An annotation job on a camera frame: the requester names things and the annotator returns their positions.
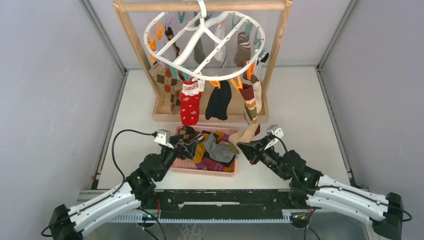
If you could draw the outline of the mustard yellow sock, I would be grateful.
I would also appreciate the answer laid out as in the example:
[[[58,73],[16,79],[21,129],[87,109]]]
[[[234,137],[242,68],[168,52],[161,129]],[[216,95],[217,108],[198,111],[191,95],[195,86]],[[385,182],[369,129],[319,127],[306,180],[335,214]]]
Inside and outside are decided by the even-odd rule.
[[[206,148],[205,145],[201,142],[198,143],[196,146],[196,150],[195,150],[195,154],[194,154],[194,158],[192,159],[194,164],[199,164],[202,161],[202,158],[206,152]]]

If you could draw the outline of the brown argyle sock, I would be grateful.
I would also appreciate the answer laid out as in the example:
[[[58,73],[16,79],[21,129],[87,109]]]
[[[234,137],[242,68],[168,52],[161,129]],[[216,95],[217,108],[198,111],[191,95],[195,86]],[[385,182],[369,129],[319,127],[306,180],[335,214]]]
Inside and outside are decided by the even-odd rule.
[[[191,143],[198,141],[201,143],[205,138],[202,133],[196,131],[193,127],[184,125],[179,131],[179,135],[182,135],[182,141],[184,143]]]

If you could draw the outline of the pink perforated plastic basket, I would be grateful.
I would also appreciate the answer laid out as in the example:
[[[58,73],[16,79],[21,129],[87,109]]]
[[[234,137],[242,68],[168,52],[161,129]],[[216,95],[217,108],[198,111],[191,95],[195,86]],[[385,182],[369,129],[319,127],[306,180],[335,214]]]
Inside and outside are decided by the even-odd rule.
[[[220,131],[229,136],[239,132],[237,129],[234,129],[234,128],[217,127],[217,126],[201,126],[200,125],[200,126],[193,126],[193,129],[197,132],[207,131],[207,132],[214,133],[215,131]],[[206,166],[204,168],[198,168],[197,165],[191,159],[186,158],[182,160],[177,158],[170,169],[177,173],[230,178],[235,175],[237,170],[237,165],[238,165],[237,157],[235,157],[233,164],[229,168],[230,171],[212,170],[212,169],[208,169]]]

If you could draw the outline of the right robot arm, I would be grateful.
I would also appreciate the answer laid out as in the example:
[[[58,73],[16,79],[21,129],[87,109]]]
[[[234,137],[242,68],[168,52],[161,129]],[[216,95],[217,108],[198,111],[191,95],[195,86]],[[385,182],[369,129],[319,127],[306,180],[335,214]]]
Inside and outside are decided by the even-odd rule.
[[[313,209],[330,210],[372,227],[379,236],[389,240],[402,238],[403,224],[412,215],[403,206],[402,197],[394,192],[372,193],[341,183],[323,172],[307,166],[295,150],[278,153],[265,137],[237,147],[251,165],[263,163],[284,181],[289,181],[289,203],[295,208],[307,205]]]

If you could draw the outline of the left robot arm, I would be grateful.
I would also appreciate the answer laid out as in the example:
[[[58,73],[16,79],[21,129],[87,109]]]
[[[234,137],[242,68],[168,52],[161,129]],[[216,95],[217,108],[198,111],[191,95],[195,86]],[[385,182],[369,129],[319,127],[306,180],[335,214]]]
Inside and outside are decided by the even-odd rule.
[[[183,135],[159,129],[151,136],[160,153],[147,154],[139,167],[110,190],[72,207],[57,206],[49,224],[41,231],[54,240],[82,240],[114,217],[156,204],[156,183],[164,179],[176,159],[193,159],[199,140],[185,142]]]

